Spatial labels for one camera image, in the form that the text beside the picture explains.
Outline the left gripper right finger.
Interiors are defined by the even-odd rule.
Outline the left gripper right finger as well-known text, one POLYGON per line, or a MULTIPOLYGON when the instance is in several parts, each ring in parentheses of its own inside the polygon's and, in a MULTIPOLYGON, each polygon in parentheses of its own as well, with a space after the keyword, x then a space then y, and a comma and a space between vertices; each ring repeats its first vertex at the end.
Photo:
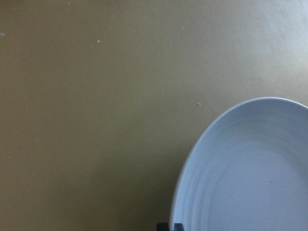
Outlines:
POLYGON ((173 231, 185 231, 182 223, 175 223, 173 231))

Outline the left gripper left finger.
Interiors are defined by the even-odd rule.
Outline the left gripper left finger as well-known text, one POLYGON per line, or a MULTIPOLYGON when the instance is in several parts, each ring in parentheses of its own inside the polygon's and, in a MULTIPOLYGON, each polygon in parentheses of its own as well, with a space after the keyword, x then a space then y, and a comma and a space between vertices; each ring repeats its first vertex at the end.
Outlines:
POLYGON ((157 223, 156 231, 169 231, 168 223, 157 223))

